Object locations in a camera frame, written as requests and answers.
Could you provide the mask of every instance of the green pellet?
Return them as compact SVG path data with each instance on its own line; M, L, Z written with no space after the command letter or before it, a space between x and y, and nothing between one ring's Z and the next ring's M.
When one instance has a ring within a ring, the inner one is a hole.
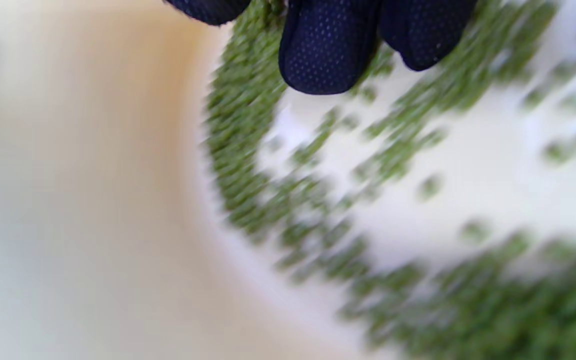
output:
M331 228L326 234L322 237L322 244L325 249L331 249L336 244L338 244L345 235L350 232L351 223L349 219L343 219L338 224L336 224L333 228Z
M405 163L396 163L392 166L384 166L382 170L384 171L383 177L385 180L397 183L408 175L410 167Z
M368 180L369 177L368 167L365 164L360 164L354 168L352 171L352 177L357 180L357 182L363 183Z
M512 50L510 57L496 71L495 81L503 85L512 84L524 76L526 67L535 57L537 48L534 46L517 47Z
M369 140L379 137L386 128L381 123L373 123L363 130L363 135Z
M313 155L313 156L309 157L308 160L304 164L302 164L301 166L304 169L314 169L315 167L317 167L321 163L322 163L322 160L318 156Z
M366 350L368 351L381 349L388 343L388 340L389 336L387 333L368 332L364 336Z
M383 64L382 66L380 66L380 68L377 70L377 75L387 77L387 76L391 75L393 73L393 71L395 71L395 64L394 63L386 63L386 64Z
M339 107L333 107L324 115L323 121L319 128L317 129L319 132L325 132L327 130L331 130L339 120L339 113L341 109Z
M544 1L529 13L526 26L522 26L515 34L515 44L530 44L539 39L550 27L557 14L557 7L553 3Z
M358 301L350 301L339 309L337 315L344 321L355 321L364 315L364 309Z
M359 127L359 117L356 114L348 114L341 120L343 129L352 131Z
M355 205L356 200L357 200L356 196L353 196L352 194L346 194L339 200L336 207L337 209L345 212L347 210L350 210L350 208L352 208L353 205Z
M254 246L262 246L266 243L268 237L265 234L254 234L249 237L250 244Z
M359 95L363 101L372 104L377 100L377 89L374 86L366 85L359 90Z
M359 96L359 91L361 89L361 84L355 84L350 90L346 91L345 94L350 96L350 98L356 98Z
M337 277L344 281L351 281L368 274L370 267L361 260L351 260L338 272Z
M474 75L467 92L455 104L455 109L460 112L468 112L482 99L493 82L494 76L492 73L479 71L478 74Z
M358 299L364 299L373 293L377 287L377 281L371 277L363 277L355 280L350 287L350 294Z
M562 239L548 242L539 253L544 260L554 263L570 262L576 258L576 248Z
M342 255L333 255L326 264L324 274L329 280L339 280L343 278L344 268L349 264L349 260Z
M560 141L553 141L544 148L543 157L549 163L560 166L570 160L572 150L569 145L565 145Z
M523 107L526 109L535 109L544 102L548 93L544 89L533 89L523 98Z
M298 248L306 241L306 237L308 237L313 230L314 227L302 223L288 225L281 234L281 246L286 249Z
M276 264L276 268L280 271L286 271L292 269L293 267L301 264L308 258L308 254L302 250L295 250L289 255L286 255L279 260Z
M300 146L292 153L292 162L295 166L304 166L311 161L311 155L308 153L306 146Z
M392 331L393 337L399 343L406 343L414 337L414 331L409 326L396 326Z
M499 247L498 255L505 260L514 260L530 248L531 234L528 230L517 230Z
M363 255L368 250L368 237L359 235L352 240L349 248L346 250L347 255L352 258Z
M420 264L412 263L402 266L386 274L382 279L382 285L394 292L409 290L426 276L426 270Z
M419 186L418 195L423 201L428 201L441 191L444 185L443 178L440 175L432 175L424 180Z
M484 219L472 219L461 228L461 238L470 244L483 243L490 233L490 224Z
M448 130L440 127L438 129L432 130L427 135L421 138L420 146L422 149L430 149L438 146L443 142L446 137L448 137Z
M382 192L379 184L370 182L366 186L364 186L363 189L361 189L359 196L361 200L365 200L368 203L374 203L377 199L379 199L381 194Z
M550 78L556 84L565 84L576 75L576 62L565 61L555 66L550 72Z
M310 264L303 265L299 267L295 272L290 275L290 280L295 285L304 284L317 272L317 264L311 262Z

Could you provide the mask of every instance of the white surface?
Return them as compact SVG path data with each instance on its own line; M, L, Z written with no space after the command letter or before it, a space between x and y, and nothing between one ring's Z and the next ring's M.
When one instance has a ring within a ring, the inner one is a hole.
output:
M0 360L351 359L204 251L215 31L124 2L0 1Z

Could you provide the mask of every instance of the gloved hand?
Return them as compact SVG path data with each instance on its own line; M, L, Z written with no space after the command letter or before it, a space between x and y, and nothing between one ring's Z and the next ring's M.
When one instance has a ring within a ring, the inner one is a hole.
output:
M213 26L233 21L250 0L166 0ZM423 71L459 43L477 0L288 0L279 70L312 95L352 88L371 59L377 32L406 66Z

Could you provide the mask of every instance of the green granule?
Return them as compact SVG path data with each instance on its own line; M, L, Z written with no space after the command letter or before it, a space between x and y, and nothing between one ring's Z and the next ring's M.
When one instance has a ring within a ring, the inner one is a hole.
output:
M343 212L350 210L350 208L357 202L357 197L352 194L344 195L337 203L337 208Z
M292 275L290 275L290 280L295 285L301 285L314 276L317 271L318 267L316 262L310 262L309 264L302 265L300 268L295 270Z
M562 264L576 258L576 246L563 239L554 239L540 250L540 255L548 262Z
M420 147L422 149L429 149L438 146L441 142L443 142L446 137L448 137L448 130L444 128L438 128L432 130L427 135L420 139Z
M419 185L419 198L428 201L441 191L444 182L440 175L432 175Z
M350 96L351 98L356 98L361 94L366 80L373 78L384 78L393 73L396 67L395 61L393 59L394 54L395 51L390 46L388 46L386 43L382 43L375 53L372 61L370 64L368 64L366 71L364 71L364 73L361 75L361 78L359 78L357 81L357 84L355 84L352 89L346 93L346 95Z
M279 136L275 136L267 142L268 150L272 153L276 153L282 147L282 139Z
M339 113L341 110L338 107L333 107L324 115L321 125L318 127L320 132L332 130L339 120Z
M544 89L533 89L533 91L530 91L523 99L523 107L530 110L535 109L544 102L546 96L548 96L548 92Z
M295 250L279 260L276 264L276 268L281 271L292 269L301 264L301 262L306 260L306 258L308 258L308 253L303 250Z
M481 244L490 237L490 224L485 219L471 219L461 228L461 238L470 244Z
M348 114L345 117L343 117L343 119L341 119L341 126L343 129L348 130L348 131L352 131L355 130L359 127L359 116L357 116L356 114Z
M531 240L532 234L530 231L523 228L515 230L508 236L508 239L501 244L496 255L501 256L505 261L514 260L530 248Z
M553 141L543 150L544 158L556 166L565 164L572 157L572 149L562 141Z
M576 61L564 61L550 72L550 79L555 84L566 84L576 75Z
M366 103L372 104L377 99L377 89L374 86L365 85L359 89L359 95Z
M359 198L368 203L374 203L381 195L380 187L378 184L371 182L364 186L359 193Z
M352 177L358 183L365 183L366 180L368 180L368 177L370 177L368 164L363 163L355 167L352 171Z

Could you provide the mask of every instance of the glove finger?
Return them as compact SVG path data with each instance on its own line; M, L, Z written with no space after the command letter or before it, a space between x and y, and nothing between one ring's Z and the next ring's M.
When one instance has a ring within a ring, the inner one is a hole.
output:
M383 0L379 31L408 68L423 71L459 44L477 0Z
M375 48L380 0L290 0L279 70L293 89L340 94L366 70Z
M250 0L164 0L190 18L219 27L237 19Z

